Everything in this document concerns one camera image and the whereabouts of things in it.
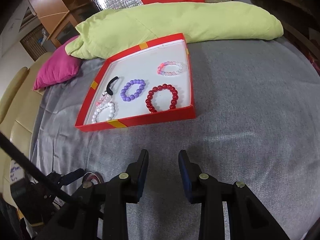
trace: bracelet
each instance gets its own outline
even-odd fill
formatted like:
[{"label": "bracelet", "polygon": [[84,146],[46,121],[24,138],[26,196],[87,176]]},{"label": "bracelet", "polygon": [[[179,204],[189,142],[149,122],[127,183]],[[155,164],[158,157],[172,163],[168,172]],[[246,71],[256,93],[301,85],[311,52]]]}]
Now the bracelet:
[{"label": "bracelet", "polygon": [[149,111],[151,113],[156,113],[158,112],[155,107],[152,105],[151,103],[151,99],[153,98],[153,94],[155,92],[161,91],[162,89],[168,89],[171,91],[172,93],[172,100],[171,100],[171,105],[170,105],[170,109],[175,109],[176,108],[176,104],[177,104],[177,100],[178,100],[178,91],[176,90],[175,87],[173,87],[172,85],[167,85],[167,84],[163,84],[162,86],[157,86],[152,88],[152,90],[149,91],[149,94],[147,96],[146,99],[146,104],[147,104],[147,108],[149,109]]},{"label": "bracelet", "polygon": [[[140,86],[139,86],[139,88],[137,89],[137,91],[133,95],[130,95],[130,96],[127,97],[125,93],[129,89],[129,87],[131,85],[134,85],[134,84],[140,84]],[[146,85],[146,83],[144,82],[143,79],[130,80],[130,82],[128,82],[123,87],[123,89],[121,90],[120,96],[122,97],[122,100],[130,102],[131,100],[134,100],[135,98],[139,97],[139,95],[141,94],[142,90],[144,90],[145,85]]]},{"label": "bracelet", "polygon": [[[165,66],[168,66],[168,65],[178,66],[179,69],[177,71],[173,71],[173,72],[162,71],[162,69]],[[176,76],[176,75],[179,75],[180,73],[182,73],[182,64],[179,63],[179,62],[175,62],[175,61],[167,61],[167,62],[161,63],[160,66],[158,67],[157,73],[159,75],[163,75],[163,76]]]},{"label": "bracelet", "polygon": [[110,82],[107,85],[107,89],[102,93],[102,97],[99,99],[98,102],[96,102],[97,109],[94,111],[94,114],[92,116],[91,122],[92,123],[97,123],[97,117],[98,114],[101,113],[101,111],[105,108],[109,108],[110,114],[107,117],[106,121],[110,121],[114,116],[115,116],[115,104],[112,102],[112,95],[113,92],[110,89],[111,84],[119,79],[118,77],[114,77],[113,79],[110,80]]},{"label": "bracelet", "polygon": [[97,102],[97,109],[96,111],[94,111],[94,114],[92,116],[92,123],[97,123],[97,117],[98,114],[101,113],[101,111],[105,108],[108,108],[110,111],[109,116],[107,117],[106,121],[110,121],[114,116],[115,116],[115,103],[111,101],[111,99],[108,101],[108,99],[104,99],[102,103],[98,104],[99,102]]}]

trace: white beaded bracelet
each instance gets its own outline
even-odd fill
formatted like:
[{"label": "white beaded bracelet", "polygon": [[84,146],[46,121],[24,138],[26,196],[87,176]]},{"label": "white beaded bracelet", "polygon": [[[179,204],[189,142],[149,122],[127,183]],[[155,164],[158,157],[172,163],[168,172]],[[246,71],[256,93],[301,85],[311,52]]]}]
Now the white beaded bracelet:
[{"label": "white beaded bracelet", "polygon": [[112,102],[112,96],[108,95],[107,92],[103,92],[102,95],[103,97],[100,98],[100,100],[96,103],[97,109],[96,111],[94,111],[94,114],[92,116],[92,123],[97,123],[97,117],[103,109],[108,108],[110,111],[110,114],[106,118],[106,121],[110,121],[115,115],[115,103]]}]

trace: wooden cabinet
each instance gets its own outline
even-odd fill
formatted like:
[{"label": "wooden cabinet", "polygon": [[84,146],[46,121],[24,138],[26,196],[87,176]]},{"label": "wooden cabinet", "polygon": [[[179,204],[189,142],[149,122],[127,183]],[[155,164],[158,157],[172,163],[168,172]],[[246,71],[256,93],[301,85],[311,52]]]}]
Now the wooden cabinet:
[{"label": "wooden cabinet", "polygon": [[74,36],[76,30],[70,31],[85,20],[82,16],[86,11],[95,13],[90,0],[29,0],[37,17],[49,33],[49,39],[59,47],[68,34]]}]

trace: pink pillow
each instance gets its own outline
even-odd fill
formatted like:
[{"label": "pink pillow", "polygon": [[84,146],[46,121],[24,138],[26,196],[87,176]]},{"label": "pink pillow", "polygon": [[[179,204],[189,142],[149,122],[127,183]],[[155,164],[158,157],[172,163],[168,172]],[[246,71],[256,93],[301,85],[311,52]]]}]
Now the pink pillow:
[{"label": "pink pillow", "polygon": [[52,56],[42,65],[33,85],[33,90],[65,82],[78,73],[81,59],[69,56],[65,51],[66,45],[76,38],[77,36],[71,38],[57,48]]}]

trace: bed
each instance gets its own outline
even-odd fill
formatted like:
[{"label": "bed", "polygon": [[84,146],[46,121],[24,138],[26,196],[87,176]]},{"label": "bed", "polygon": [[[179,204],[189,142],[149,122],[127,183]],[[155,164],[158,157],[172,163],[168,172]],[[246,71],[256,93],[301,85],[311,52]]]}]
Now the bed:
[{"label": "bed", "polygon": [[[188,50],[196,119],[81,132],[76,117],[104,63],[85,60],[75,78],[46,89],[30,160],[44,174],[83,168],[108,181],[147,149],[143,196],[127,205],[129,239],[187,240],[197,239],[201,208],[184,196],[178,152],[185,149],[219,181],[244,181],[300,240],[320,217],[320,77],[284,38],[204,41]],[[225,227],[230,239],[226,216]]]}]

